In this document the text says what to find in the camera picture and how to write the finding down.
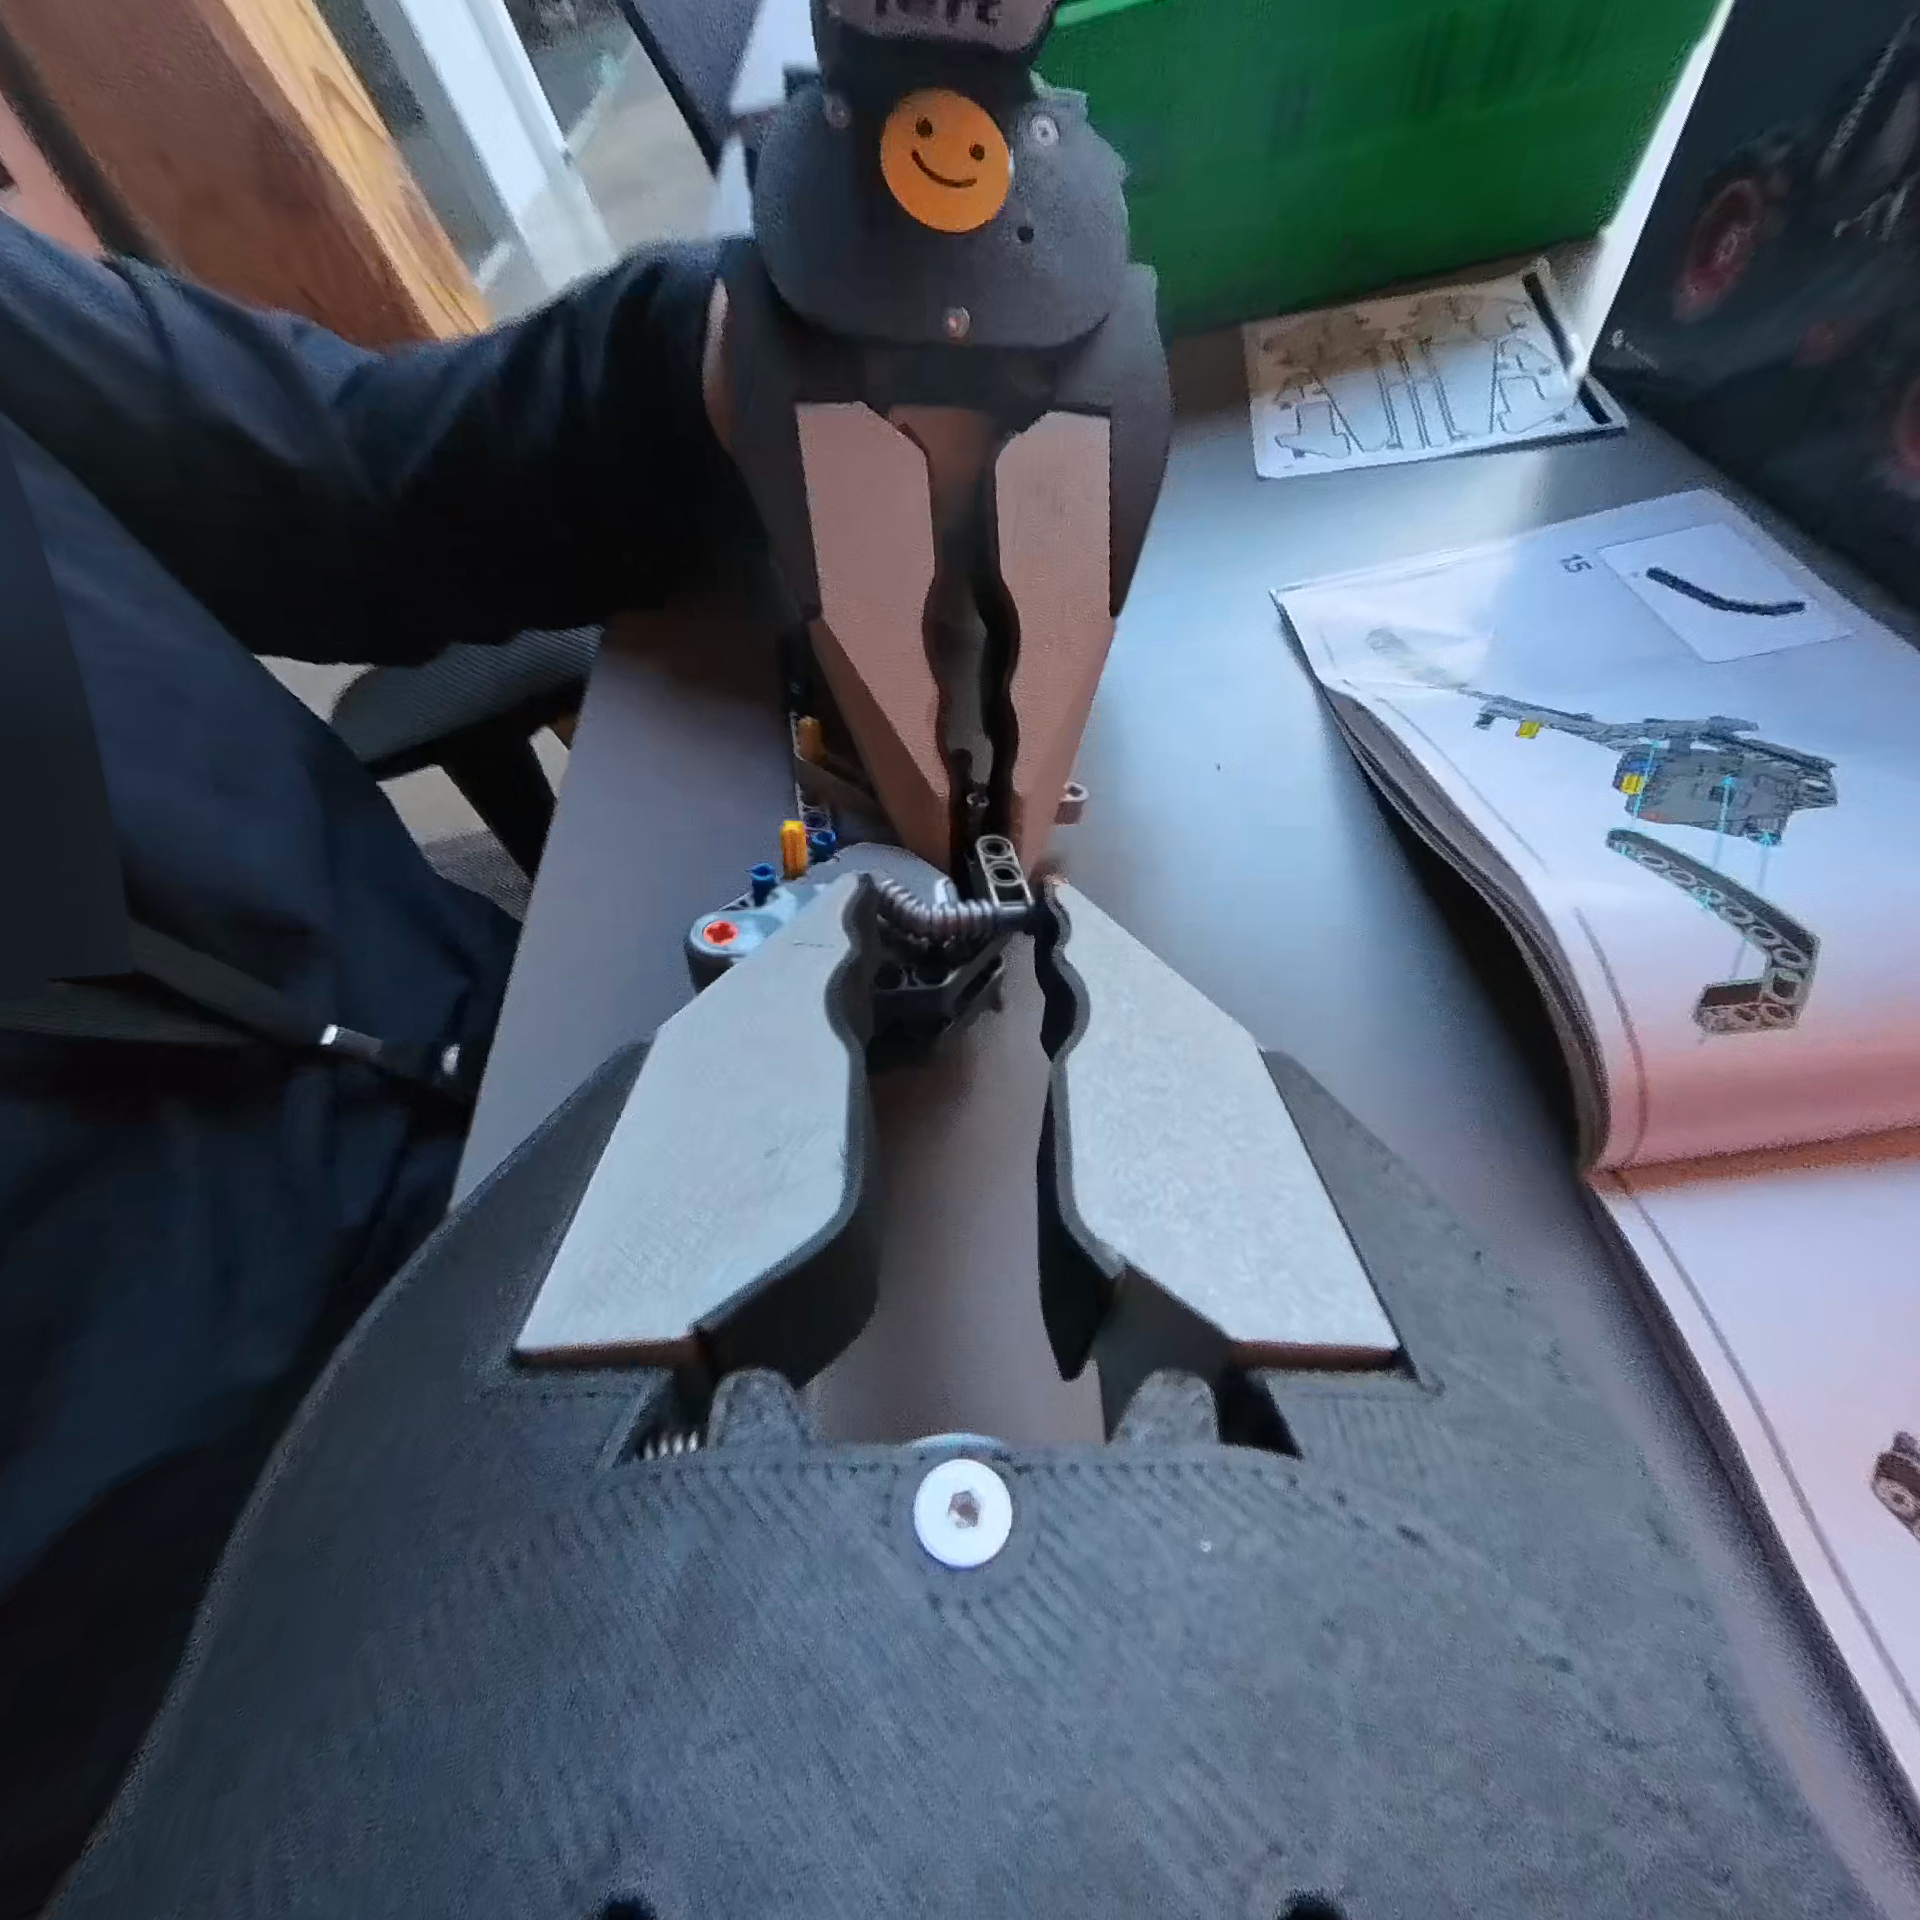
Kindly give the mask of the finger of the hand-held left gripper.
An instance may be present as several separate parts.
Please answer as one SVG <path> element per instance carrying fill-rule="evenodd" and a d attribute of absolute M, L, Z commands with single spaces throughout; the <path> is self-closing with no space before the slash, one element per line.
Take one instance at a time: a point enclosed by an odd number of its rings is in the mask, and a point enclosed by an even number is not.
<path fill-rule="evenodd" d="M 1112 428 L 1047 411 L 1011 428 L 959 411 L 971 491 L 967 568 L 983 624 L 978 746 L 959 757 L 959 852 L 997 833 L 1025 864 L 1047 852 L 1116 632 Z"/>
<path fill-rule="evenodd" d="M 974 539 L 995 425 L 953 406 L 813 401 L 797 432 L 818 661 L 901 845 L 953 873 L 993 763 Z"/>

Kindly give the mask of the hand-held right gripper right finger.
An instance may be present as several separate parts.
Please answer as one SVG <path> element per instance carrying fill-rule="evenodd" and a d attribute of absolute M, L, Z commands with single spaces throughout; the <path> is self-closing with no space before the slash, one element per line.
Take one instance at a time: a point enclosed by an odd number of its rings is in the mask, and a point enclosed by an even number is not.
<path fill-rule="evenodd" d="M 1262 1045 L 1063 880 L 1035 972 L 1044 1328 L 1066 1381 L 1095 1371 L 1106 1436 L 1162 1372 L 1225 1437 L 1284 1436 L 1270 1372 L 1395 1372 L 1400 1334 Z"/>

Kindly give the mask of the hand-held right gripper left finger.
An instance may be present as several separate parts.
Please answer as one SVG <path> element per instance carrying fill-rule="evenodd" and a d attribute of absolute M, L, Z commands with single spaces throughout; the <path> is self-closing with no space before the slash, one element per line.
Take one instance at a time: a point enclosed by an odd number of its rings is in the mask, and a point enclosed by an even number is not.
<path fill-rule="evenodd" d="M 876 894 L 846 873 L 654 1036 L 521 1363 L 823 1372 L 876 1307 Z"/>

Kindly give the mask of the grey lego model assembly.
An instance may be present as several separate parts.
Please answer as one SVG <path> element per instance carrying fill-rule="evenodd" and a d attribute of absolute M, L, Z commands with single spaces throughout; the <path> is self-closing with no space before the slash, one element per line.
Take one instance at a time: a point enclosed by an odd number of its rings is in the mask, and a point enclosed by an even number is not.
<path fill-rule="evenodd" d="M 961 853 L 954 876 L 896 845 L 846 733 L 800 709 L 788 715 L 788 731 L 794 806 L 774 857 L 755 864 L 738 896 L 689 927 L 689 972 L 697 989 L 715 982 L 823 887 L 864 873 L 876 894 L 866 947 L 874 956 L 870 1062 L 906 1062 L 1002 1005 L 1008 948 L 1051 925 L 1045 881 L 995 833 Z"/>

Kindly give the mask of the person's left forearm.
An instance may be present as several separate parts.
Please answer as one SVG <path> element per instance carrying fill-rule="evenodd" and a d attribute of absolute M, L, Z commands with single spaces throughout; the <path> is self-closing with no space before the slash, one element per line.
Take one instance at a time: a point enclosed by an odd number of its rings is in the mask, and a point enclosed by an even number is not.
<path fill-rule="evenodd" d="M 721 242 L 375 351 L 4 215 L 4 419 L 259 654 L 415 663 L 680 598 L 751 530 Z"/>

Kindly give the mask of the open lego instruction booklet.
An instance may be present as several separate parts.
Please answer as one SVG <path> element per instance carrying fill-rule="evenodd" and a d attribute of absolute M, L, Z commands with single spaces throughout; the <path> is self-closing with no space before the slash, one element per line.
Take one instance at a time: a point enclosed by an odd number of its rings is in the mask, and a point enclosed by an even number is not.
<path fill-rule="evenodd" d="M 1707 488 L 1276 603 L 1519 947 L 1596 1214 L 1916 1803 L 1916 643 Z"/>

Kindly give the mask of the black lego set box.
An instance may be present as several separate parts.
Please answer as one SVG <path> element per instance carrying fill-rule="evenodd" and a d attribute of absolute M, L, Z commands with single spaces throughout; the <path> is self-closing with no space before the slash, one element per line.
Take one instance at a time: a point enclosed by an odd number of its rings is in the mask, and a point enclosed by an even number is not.
<path fill-rule="evenodd" d="M 1741 1 L 1592 367 L 1918 605 L 1918 6 Z"/>

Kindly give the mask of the white framed glass door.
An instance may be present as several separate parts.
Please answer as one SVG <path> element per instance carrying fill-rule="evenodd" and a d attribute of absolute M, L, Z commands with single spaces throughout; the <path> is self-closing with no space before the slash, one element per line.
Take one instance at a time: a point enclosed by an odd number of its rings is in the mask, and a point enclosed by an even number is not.
<path fill-rule="evenodd" d="M 711 170 L 600 1 L 321 1 L 494 318 L 704 229 Z"/>

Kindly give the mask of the dark office chair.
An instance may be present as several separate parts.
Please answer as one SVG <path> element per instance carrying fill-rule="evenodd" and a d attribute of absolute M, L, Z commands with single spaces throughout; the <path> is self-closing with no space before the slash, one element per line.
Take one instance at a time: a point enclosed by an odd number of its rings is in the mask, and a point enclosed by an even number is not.
<path fill-rule="evenodd" d="M 454 643 L 412 668 L 368 668 L 326 722 L 379 783 L 443 773 L 481 827 L 425 847 L 454 884 L 521 923 L 558 803 L 536 750 L 578 717 L 603 625 L 531 629 L 500 643 Z"/>

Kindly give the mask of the white sticker sheet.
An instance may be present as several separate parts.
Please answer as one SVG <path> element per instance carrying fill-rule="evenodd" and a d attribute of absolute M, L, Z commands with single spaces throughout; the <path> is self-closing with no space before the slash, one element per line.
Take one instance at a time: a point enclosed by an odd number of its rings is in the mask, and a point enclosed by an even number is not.
<path fill-rule="evenodd" d="M 1478 281 L 1326 305 L 1240 330 L 1266 483 L 1609 438 L 1547 257 Z"/>

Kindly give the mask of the green plastic bin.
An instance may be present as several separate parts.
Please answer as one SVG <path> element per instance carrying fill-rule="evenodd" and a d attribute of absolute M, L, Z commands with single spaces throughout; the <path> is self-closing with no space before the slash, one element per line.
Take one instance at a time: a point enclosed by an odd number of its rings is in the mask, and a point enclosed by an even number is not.
<path fill-rule="evenodd" d="M 1586 237 L 1712 1 L 1081 1 L 1039 52 L 1122 159 L 1168 334 Z"/>

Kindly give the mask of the person's dark clothing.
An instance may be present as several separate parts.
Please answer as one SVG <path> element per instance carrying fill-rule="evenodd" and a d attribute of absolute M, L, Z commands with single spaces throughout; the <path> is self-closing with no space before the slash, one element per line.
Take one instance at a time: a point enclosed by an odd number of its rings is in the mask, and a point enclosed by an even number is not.
<path fill-rule="evenodd" d="M 6 428 L 130 916 L 391 1043 L 482 1045 L 515 944 L 336 735 Z M 4 1916 L 36 1916 L 168 1691 L 252 1477 L 431 1232 L 464 1120 L 271 1043 L 4 1033 Z"/>

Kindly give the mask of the wooden cabinet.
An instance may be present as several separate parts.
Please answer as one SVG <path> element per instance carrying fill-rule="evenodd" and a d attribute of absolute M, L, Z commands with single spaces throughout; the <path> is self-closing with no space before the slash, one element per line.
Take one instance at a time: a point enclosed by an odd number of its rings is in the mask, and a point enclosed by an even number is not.
<path fill-rule="evenodd" d="M 6 1 L 4 221 L 388 344 L 490 323 L 306 1 Z"/>

